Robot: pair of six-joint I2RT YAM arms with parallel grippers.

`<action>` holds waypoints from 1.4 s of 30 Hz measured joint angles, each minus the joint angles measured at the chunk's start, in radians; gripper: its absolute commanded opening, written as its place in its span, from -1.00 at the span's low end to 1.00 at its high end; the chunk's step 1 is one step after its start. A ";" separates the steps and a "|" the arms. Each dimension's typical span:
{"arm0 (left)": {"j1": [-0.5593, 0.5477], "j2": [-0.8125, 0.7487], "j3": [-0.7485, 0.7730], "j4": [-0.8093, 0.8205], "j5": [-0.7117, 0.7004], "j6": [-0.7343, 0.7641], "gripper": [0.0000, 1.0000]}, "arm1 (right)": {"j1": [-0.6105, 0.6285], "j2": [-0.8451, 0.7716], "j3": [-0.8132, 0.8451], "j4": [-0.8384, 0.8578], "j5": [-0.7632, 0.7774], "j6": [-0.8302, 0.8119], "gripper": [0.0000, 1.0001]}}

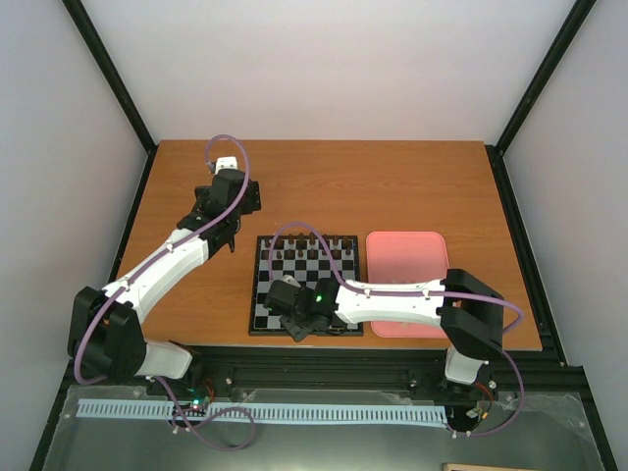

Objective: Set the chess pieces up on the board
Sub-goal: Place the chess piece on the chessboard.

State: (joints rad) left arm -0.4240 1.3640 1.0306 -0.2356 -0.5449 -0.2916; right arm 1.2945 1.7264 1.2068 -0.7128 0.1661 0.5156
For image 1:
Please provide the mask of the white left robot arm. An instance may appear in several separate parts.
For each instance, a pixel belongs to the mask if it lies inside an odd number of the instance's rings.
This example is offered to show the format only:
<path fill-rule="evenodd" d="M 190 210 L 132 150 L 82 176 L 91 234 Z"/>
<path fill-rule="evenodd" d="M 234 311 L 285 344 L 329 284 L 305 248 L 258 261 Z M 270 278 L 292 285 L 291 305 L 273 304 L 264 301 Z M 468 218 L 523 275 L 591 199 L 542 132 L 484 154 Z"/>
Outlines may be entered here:
<path fill-rule="evenodd" d="M 182 394 L 202 388 L 199 357 L 174 341 L 147 340 L 141 326 L 188 273 L 235 245 L 241 217 L 260 210 L 261 197 L 258 182 L 235 168 L 217 171 L 194 195 L 191 211 L 141 264 L 104 288 L 85 287 L 76 295 L 68 353 L 79 382 L 159 376 Z"/>

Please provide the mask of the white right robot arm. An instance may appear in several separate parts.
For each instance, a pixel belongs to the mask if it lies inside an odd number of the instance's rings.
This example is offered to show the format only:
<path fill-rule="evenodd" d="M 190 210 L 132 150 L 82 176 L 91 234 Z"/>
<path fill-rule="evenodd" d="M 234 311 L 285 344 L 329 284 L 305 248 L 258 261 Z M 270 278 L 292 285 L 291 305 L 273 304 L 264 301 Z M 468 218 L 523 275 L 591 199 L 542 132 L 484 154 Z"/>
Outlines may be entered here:
<path fill-rule="evenodd" d="M 445 333 L 445 379 L 471 385 L 480 369 L 501 358 L 503 297 L 461 269 L 444 279 L 414 284 L 369 284 L 337 277 L 308 288 L 291 276 L 270 283 L 263 306 L 280 317 L 295 341 L 345 324 L 395 322 L 430 326 Z"/>

